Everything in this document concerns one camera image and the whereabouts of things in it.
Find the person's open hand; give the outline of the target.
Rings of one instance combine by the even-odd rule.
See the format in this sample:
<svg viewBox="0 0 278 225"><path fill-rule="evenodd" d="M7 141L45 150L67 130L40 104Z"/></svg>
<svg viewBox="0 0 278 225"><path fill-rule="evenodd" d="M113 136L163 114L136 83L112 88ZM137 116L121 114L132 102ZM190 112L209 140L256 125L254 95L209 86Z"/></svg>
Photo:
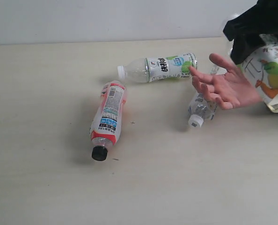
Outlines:
<svg viewBox="0 0 278 225"><path fill-rule="evenodd" d="M216 102L223 110L247 107L263 102L241 70L224 57L211 53L209 60L226 70L224 74L210 75L189 67L192 74L192 85L208 101Z"/></svg>

